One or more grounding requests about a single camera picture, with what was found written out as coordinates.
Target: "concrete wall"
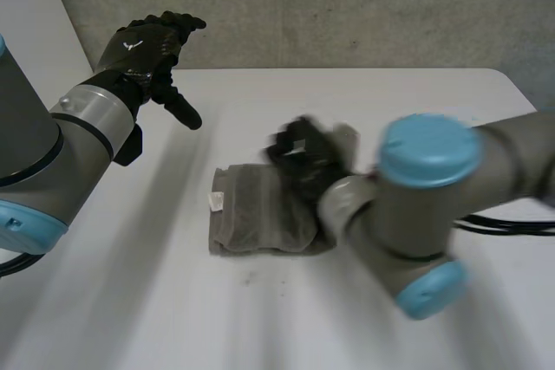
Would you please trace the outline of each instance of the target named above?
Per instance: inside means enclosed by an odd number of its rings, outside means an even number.
[[[120,26],[179,10],[208,21],[182,68],[496,68],[537,107],[555,105],[555,0],[63,2],[92,63]]]

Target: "white tag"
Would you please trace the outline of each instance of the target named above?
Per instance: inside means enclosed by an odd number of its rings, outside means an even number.
[[[224,209],[224,193],[210,192],[208,194],[208,204],[210,204],[210,211],[222,211]]]

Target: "black glove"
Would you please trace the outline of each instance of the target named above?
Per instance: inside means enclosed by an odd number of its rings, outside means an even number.
[[[112,36],[95,70],[103,76],[96,79],[114,79],[120,85],[131,81],[140,90],[141,104],[152,98],[181,123],[198,129],[202,119],[172,86],[171,71],[191,32],[205,27],[206,22],[197,17],[169,11],[161,17],[149,15],[145,20],[132,21]],[[134,116],[136,111],[138,108],[132,109]]]
[[[276,134],[266,154],[281,178],[313,210],[330,186],[350,175],[335,144],[308,116]]]

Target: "gray robot arm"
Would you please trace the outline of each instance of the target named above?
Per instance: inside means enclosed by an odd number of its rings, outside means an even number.
[[[48,111],[0,37],[0,248],[50,251],[112,161],[141,153],[139,107],[152,99],[183,124],[196,111],[172,86],[181,46],[206,24],[165,12],[120,29],[97,73]]]
[[[554,112],[476,128],[409,116],[384,134],[375,178],[337,181],[321,198],[319,217],[408,316],[426,318],[466,284],[448,250],[454,220],[517,198],[552,203],[553,132]]]

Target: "table surface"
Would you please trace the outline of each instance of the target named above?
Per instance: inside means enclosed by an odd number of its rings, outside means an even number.
[[[144,152],[111,166],[69,233],[0,284],[0,363],[17,370],[552,369],[554,242],[457,231],[467,295],[425,321],[398,311],[340,247],[321,256],[208,253],[207,193],[217,167],[262,160],[299,114],[361,133],[407,114],[472,125],[533,111],[489,69],[264,69],[174,72],[205,120],[197,132],[161,107],[140,112]],[[492,210],[552,218],[532,201]]]

